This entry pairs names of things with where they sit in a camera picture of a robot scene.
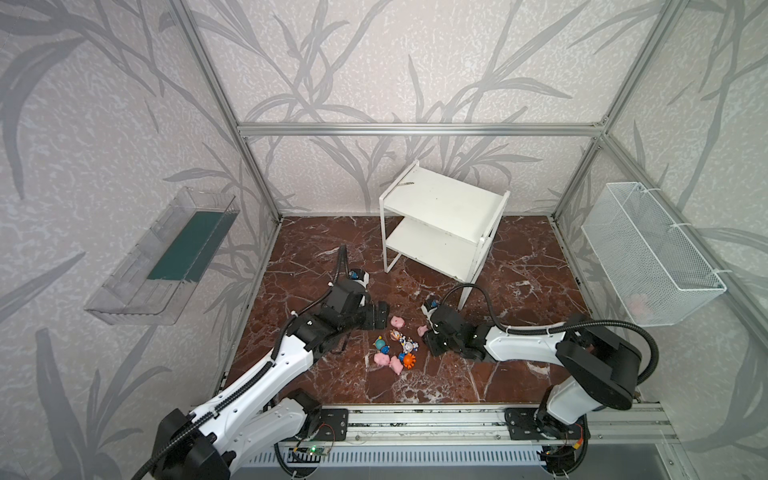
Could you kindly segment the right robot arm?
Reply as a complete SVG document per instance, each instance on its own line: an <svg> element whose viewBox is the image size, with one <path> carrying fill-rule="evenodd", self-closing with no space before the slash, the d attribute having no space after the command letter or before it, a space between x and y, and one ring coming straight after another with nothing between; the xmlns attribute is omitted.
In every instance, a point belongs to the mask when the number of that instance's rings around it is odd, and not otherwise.
<svg viewBox="0 0 768 480"><path fill-rule="evenodd" d="M563 439L588 413L606 407L629 410L635 389L655 372L658 344L642 327L618 320L592 320L575 314L544 327L472 325L451 306L429 300L423 339L430 353L447 352L476 362L538 362L564 368L569 377L550 387L539 406L512 429Z"/></svg>

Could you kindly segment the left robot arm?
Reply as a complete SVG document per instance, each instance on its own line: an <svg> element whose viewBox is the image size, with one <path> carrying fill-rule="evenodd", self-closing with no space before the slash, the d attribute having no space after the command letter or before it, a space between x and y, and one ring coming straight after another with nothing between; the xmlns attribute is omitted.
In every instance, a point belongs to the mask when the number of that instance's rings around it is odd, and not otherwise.
<svg viewBox="0 0 768 480"><path fill-rule="evenodd" d="M342 278L290 314L273 348L222 392L160 422L150 459L135 478L228 479L256 453L317 429L322 407L303 391L280 391L355 330L387 324L390 306L373 302L363 280Z"/></svg>

